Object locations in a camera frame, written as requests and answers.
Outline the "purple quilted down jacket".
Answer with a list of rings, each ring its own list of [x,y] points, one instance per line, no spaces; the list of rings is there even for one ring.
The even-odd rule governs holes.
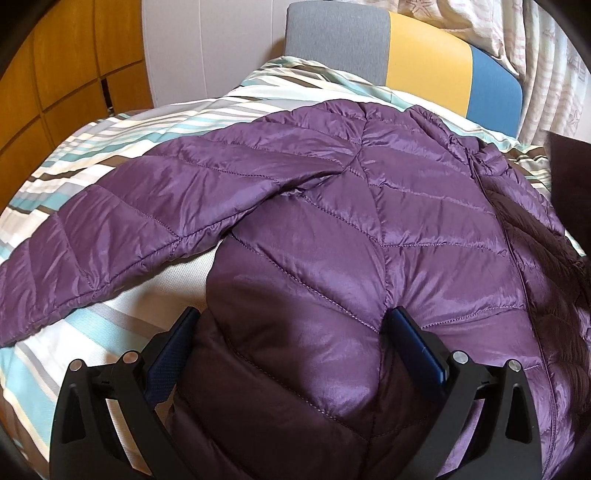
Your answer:
[[[9,346],[215,251],[168,428],[204,479],[385,479],[436,408],[386,313],[522,363],[542,475],[590,407],[590,273],[494,146],[421,107],[330,101],[164,142],[85,188],[1,266]]]

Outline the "striped bed cover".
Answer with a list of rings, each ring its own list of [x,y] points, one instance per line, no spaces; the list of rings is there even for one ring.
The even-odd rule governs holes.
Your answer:
[[[281,111],[346,100],[405,111],[421,107],[453,133],[494,145],[548,201],[549,165],[543,149],[489,130],[419,97],[372,85],[355,75],[297,57],[281,57],[252,72],[217,99],[183,102],[93,122],[72,134],[25,181],[1,215],[1,266],[55,212],[119,165],[184,136],[201,136]],[[208,250],[120,290],[108,300],[78,308],[38,332],[6,346],[1,342],[1,390],[17,426],[23,457],[39,467],[50,454],[57,395],[74,359],[108,363],[141,350],[168,330],[187,306],[206,309],[206,280],[215,251]],[[167,402],[172,410],[177,386]],[[194,471],[198,478],[204,479]]]

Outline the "patterned cream curtain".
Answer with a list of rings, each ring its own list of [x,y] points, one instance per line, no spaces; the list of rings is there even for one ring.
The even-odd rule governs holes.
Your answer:
[[[534,1],[392,0],[370,5],[441,28],[491,54],[520,81],[518,138],[539,145],[548,131],[582,131],[590,72],[558,22]]]

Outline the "orange wooden wardrobe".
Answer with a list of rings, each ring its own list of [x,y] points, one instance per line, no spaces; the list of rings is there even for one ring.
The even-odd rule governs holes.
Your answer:
[[[152,107],[139,1],[41,1],[1,66],[1,203],[67,137]]]

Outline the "grey yellow blue headboard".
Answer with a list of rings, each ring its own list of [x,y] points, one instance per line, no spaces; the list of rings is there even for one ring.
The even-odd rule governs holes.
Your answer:
[[[489,130],[518,134],[518,79],[484,51],[420,20],[374,6],[294,2],[284,52],[421,97]]]

